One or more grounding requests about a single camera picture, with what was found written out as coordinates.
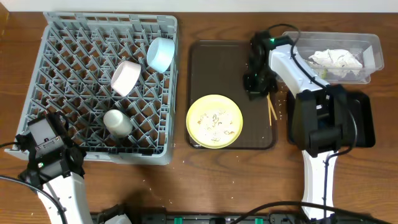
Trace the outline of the green yellow snack wrapper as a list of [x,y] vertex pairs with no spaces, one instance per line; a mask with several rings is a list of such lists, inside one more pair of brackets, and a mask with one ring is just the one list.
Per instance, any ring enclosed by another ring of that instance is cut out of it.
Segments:
[[327,78],[327,74],[328,74],[328,70],[327,69],[323,69],[320,72],[320,77],[325,80]]

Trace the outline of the wooden chopstick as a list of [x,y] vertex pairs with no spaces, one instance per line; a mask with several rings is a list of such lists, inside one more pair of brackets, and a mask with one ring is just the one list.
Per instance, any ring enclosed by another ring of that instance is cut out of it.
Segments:
[[268,105],[269,105],[270,111],[271,111],[271,113],[273,115],[273,118],[275,120],[277,120],[277,116],[276,116],[276,113],[275,113],[275,110],[274,110],[274,106],[273,106],[271,98],[270,98],[270,94],[267,95],[267,100],[268,100]]
[[267,95],[267,107],[268,107],[268,114],[269,114],[269,126],[272,127],[271,101],[270,101],[269,95]]

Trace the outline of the white tissue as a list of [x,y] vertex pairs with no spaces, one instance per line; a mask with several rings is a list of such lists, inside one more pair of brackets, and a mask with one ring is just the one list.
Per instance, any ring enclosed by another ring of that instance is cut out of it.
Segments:
[[327,69],[328,73],[338,78],[345,78],[349,73],[356,76],[363,67],[353,54],[344,49],[316,51],[306,62],[319,74]]

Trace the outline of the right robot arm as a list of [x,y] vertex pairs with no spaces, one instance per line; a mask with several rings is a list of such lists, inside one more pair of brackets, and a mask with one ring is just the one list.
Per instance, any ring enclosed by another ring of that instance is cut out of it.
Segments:
[[342,146],[355,146],[358,132],[349,132],[356,123],[345,89],[321,79],[299,55],[296,43],[287,35],[272,37],[269,30],[256,33],[243,85],[252,100],[275,93],[277,77],[290,90],[290,133],[304,161],[302,210],[309,220],[325,222],[333,213],[316,205],[333,206],[336,159],[343,155]]

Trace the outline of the yellow plate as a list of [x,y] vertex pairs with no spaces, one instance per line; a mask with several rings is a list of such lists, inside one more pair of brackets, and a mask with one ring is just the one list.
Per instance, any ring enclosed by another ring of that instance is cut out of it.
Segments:
[[221,149],[229,146],[243,130],[239,106],[223,95],[206,95],[188,109],[186,127],[189,136],[200,146]]

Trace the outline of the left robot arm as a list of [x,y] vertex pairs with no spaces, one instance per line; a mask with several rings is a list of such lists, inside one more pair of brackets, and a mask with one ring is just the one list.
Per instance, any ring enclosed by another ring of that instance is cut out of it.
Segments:
[[61,112],[29,121],[27,131],[16,136],[18,149],[29,152],[19,178],[33,186],[52,223],[92,223],[84,181],[86,152],[68,129]]

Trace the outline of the cream white cup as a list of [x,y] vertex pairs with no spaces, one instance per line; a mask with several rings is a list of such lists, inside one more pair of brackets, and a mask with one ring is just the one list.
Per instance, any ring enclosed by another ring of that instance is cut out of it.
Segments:
[[124,138],[132,131],[130,118],[119,110],[109,110],[103,117],[106,129],[117,138]]

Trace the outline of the white pink bowl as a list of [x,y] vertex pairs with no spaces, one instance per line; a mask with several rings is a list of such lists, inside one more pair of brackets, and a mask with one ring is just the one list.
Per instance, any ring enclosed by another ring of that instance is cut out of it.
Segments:
[[121,96],[127,96],[141,74],[141,66],[130,61],[121,62],[111,79],[111,88]]

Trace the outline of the light blue bowl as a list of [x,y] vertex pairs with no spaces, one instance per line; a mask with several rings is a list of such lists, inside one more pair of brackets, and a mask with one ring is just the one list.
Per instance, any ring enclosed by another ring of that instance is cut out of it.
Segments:
[[156,72],[164,73],[172,63],[175,42],[172,39],[158,37],[152,41],[147,52],[147,64]]

